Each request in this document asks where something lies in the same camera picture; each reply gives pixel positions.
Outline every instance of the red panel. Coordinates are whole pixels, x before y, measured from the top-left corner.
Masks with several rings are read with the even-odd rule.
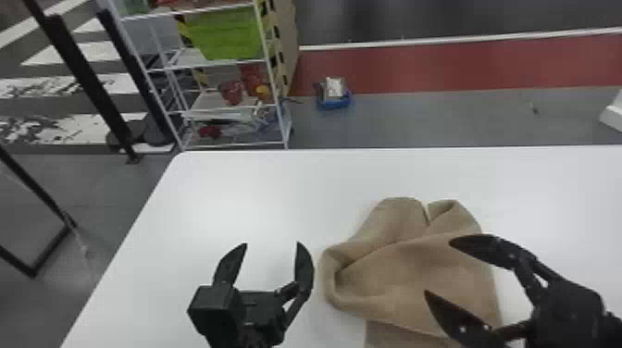
[[[343,76],[355,93],[622,84],[622,35],[302,52],[291,95]]]

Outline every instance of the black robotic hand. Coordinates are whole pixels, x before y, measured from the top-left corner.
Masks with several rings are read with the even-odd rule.
[[[565,280],[529,251],[486,234],[456,238],[449,244],[513,271],[534,307],[529,320],[494,329],[464,308],[426,291],[432,315],[465,348],[507,348],[507,342],[519,339],[525,339],[527,348],[622,347],[622,321],[605,312],[601,296]]]
[[[273,292],[240,292],[233,287],[245,253],[246,243],[222,257],[212,285],[201,286],[188,308],[196,330],[212,348],[281,344],[285,331],[311,295],[315,270],[311,255],[301,243],[296,247],[294,281]]]

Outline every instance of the gray floor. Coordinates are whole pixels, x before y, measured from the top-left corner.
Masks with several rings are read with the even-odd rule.
[[[622,143],[598,122],[619,87],[356,95],[348,109],[293,105],[292,148]],[[119,155],[18,155],[82,225],[40,277],[0,262],[0,344],[58,347],[154,189],[172,155],[126,166]],[[0,175],[0,243],[24,259],[60,228],[31,193]]]
[[[120,155],[17,156],[81,224],[89,252],[85,258],[69,237],[35,280],[0,262],[0,345],[60,345],[170,158],[150,155],[126,166]],[[61,224],[6,175],[0,175],[0,194],[0,242],[32,260]]]
[[[622,143],[598,117],[620,87],[359,94],[347,109],[292,105],[293,148]]]

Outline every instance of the metal shelf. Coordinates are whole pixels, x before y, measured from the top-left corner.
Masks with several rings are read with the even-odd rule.
[[[258,107],[272,107],[274,104],[257,104],[257,97],[248,96],[244,93],[242,102],[236,106],[228,106],[220,95],[220,92],[203,92],[194,101],[192,107],[188,111],[170,111],[170,115],[181,114],[183,118],[196,118],[198,114],[206,113],[223,113],[223,112],[240,112],[244,109],[256,109]]]
[[[281,106],[282,88],[277,84],[277,67],[272,66],[271,59],[279,49],[278,38],[271,26],[266,26],[267,6],[265,0],[217,0],[210,2],[210,6],[201,8],[178,8],[172,10],[168,7],[145,9],[144,14],[133,14],[122,17],[115,2],[121,0],[108,0],[113,15],[120,23],[124,35],[128,38],[129,46],[135,56],[139,55],[135,42],[131,40],[126,27],[130,22],[143,19],[167,19],[166,23],[154,22],[140,23],[146,30],[151,32],[156,54],[160,57],[158,67],[146,67],[144,62],[139,65],[147,78],[150,89],[158,91],[165,89],[170,91],[171,100],[166,100],[155,93],[156,101],[168,119],[173,117],[183,120],[180,125],[181,131],[178,145],[181,151],[201,148],[230,147],[230,146],[255,146],[255,145],[282,145],[288,148],[288,141],[292,129],[292,118],[289,110]],[[192,2],[185,0],[189,6]],[[198,48],[187,47],[183,40],[171,42],[168,38],[179,36],[178,30],[173,25],[168,25],[168,19],[176,15],[190,15],[205,12],[214,12],[236,8],[250,7],[255,13],[255,22],[259,29],[261,40],[261,52],[249,59],[215,59],[205,58]],[[230,81],[242,81],[245,70],[240,65],[261,65],[262,68],[256,74],[260,74],[262,83],[266,84],[272,92],[270,99],[264,104],[258,102],[259,98],[246,94],[236,106],[228,106],[220,92],[215,88],[221,83]],[[212,120],[228,120],[232,122],[213,122]],[[199,131],[202,127],[216,126],[221,130],[221,136],[216,139],[202,137]]]
[[[271,123],[267,129],[236,136],[223,136],[216,139],[201,137],[192,129],[188,129],[184,135],[184,147],[188,150],[198,150],[235,146],[284,145],[289,140],[292,132],[292,119],[289,114],[283,114],[283,128],[285,129],[285,137],[281,133],[279,122],[276,121]]]
[[[150,68],[149,72],[181,70],[187,68],[214,68],[244,64],[266,63],[262,57],[254,59],[214,59],[208,60],[198,48],[181,48],[177,50],[163,68]]]
[[[157,19],[162,17],[170,17],[177,15],[191,15],[193,13],[205,13],[205,12],[215,12],[222,11],[227,9],[235,9],[235,8],[244,8],[244,7],[252,7],[253,1],[242,0],[237,3],[231,3],[231,1],[218,1],[216,4],[212,6],[206,6],[201,8],[188,8],[182,10],[172,11],[168,7],[158,7],[151,10],[150,13],[140,14],[140,15],[130,15],[126,17],[122,17],[121,21],[132,21],[132,20],[143,20],[143,19]]]

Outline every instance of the black metal pole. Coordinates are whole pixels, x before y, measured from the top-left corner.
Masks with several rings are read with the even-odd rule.
[[[56,214],[62,221],[66,221],[67,213],[65,213],[56,203],[54,198],[49,195],[37,181],[22,167],[6,150],[0,146],[0,160],[34,193],[50,210]]]
[[[102,83],[97,79],[93,68],[84,57],[75,40],[73,40],[73,37],[71,37],[63,19],[58,15],[46,16],[35,0],[22,1],[37,20],[57,52],[65,60],[65,63],[76,77],[76,81],[82,86],[95,108],[104,118],[108,128],[121,143],[121,147],[123,147],[129,157],[129,163],[140,162],[141,158],[131,147],[133,139],[130,129],[123,121],[112,98],[110,98]]]
[[[99,21],[102,22],[104,29],[108,32],[110,41],[112,41],[112,44],[115,45],[115,48],[117,48],[118,55],[121,57],[121,60],[128,69],[134,83],[136,83],[136,87],[141,93],[144,103],[147,105],[147,109],[149,109],[149,113],[154,119],[158,129],[172,141],[171,129],[165,120],[164,113],[154,99],[154,96],[149,92],[149,86],[146,82],[147,76],[144,76],[144,73],[138,64],[138,57],[134,56],[125,44],[112,14],[108,9],[103,9],[97,12],[97,17],[99,18]]]
[[[69,235],[71,229],[77,227],[76,221],[66,211],[60,208],[54,198],[47,193],[39,183],[16,161],[4,147],[0,146],[0,161],[2,161],[65,225],[55,238],[47,244],[45,249],[36,258],[32,266],[27,265],[5,247],[0,245],[0,258],[30,278],[34,278],[39,269],[44,265],[47,258],[54,252],[58,245]]]

